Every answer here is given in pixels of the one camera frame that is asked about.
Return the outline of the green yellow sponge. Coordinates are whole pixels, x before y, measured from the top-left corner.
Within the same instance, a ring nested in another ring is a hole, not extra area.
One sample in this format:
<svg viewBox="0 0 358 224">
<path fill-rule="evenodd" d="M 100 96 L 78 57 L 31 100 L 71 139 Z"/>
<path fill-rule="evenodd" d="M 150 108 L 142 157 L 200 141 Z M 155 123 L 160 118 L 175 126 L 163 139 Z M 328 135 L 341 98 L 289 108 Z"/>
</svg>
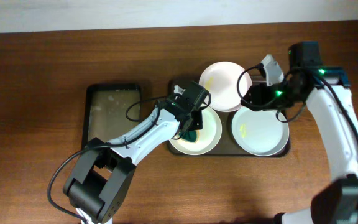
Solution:
<svg viewBox="0 0 358 224">
<path fill-rule="evenodd" d="M 198 131 L 192 130 L 192 131 L 181 132 L 179 136 L 180 139 L 186 142 L 194 143 L 198 140 Z"/>
</svg>

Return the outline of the white plate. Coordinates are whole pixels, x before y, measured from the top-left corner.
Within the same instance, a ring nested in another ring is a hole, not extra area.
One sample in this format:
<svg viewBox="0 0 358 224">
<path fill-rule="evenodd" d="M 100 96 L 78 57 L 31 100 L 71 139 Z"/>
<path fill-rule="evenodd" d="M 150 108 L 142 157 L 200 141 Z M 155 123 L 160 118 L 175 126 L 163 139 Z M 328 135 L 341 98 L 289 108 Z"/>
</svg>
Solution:
<svg viewBox="0 0 358 224">
<path fill-rule="evenodd" d="M 180 153 L 198 156 L 206 154 L 212 150 L 219 142 L 222 135 L 221 120 L 212 108 L 206 108 L 202 111 L 203 128 L 198 131 L 198 140 L 194 143 L 186 142 L 182 139 L 172 140 L 171 146 Z"/>
</svg>

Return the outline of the light grey plate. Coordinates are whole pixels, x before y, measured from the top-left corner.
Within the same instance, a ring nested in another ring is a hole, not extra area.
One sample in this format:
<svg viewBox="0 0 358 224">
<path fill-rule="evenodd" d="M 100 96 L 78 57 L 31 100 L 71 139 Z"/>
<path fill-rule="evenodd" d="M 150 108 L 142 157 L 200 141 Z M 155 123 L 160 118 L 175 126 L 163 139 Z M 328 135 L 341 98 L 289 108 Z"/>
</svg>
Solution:
<svg viewBox="0 0 358 224">
<path fill-rule="evenodd" d="M 233 116 L 231 133 L 237 145 L 254 156 L 268 157 L 283 151 L 290 139 L 289 126 L 278 121 L 282 113 L 239 109 Z"/>
</svg>

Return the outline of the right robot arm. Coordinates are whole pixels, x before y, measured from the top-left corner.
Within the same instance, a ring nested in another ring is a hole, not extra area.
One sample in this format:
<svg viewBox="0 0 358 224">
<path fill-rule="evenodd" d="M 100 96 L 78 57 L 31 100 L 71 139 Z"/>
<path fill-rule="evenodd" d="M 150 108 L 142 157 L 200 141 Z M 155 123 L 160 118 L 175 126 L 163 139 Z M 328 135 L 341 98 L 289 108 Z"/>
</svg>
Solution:
<svg viewBox="0 0 358 224">
<path fill-rule="evenodd" d="M 318 126 L 331 183 L 313 197 L 309 208 L 278 213 L 273 222 L 358 223 L 358 120 L 347 74 L 342 67 L 324 65 L 314 41 L 293 44 L 288 57 L 287 72 L 271 55 L 252 66 L 265 83 L 239 93 L 241 105 L 252 111 L 279 113 L 302 103 Z"/>
</svg>

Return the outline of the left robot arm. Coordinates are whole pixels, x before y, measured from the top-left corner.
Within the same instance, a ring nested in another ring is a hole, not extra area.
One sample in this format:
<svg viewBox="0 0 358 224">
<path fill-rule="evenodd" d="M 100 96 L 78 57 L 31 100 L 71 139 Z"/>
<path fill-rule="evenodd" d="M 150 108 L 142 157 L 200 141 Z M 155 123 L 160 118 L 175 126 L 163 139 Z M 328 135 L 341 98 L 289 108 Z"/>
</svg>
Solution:
<svg viewBox="0 0 358 224">
<path fill-rule="evenodd" d="M 199 127 L 211 95 L 196 82 L 156 100 L 151 114 L 122 136 L 92 139 L 80 152 L 63 193 L 82 223 L 110 223 L 122 205 L 138 163 L 161 143 Z"/>
</svg>

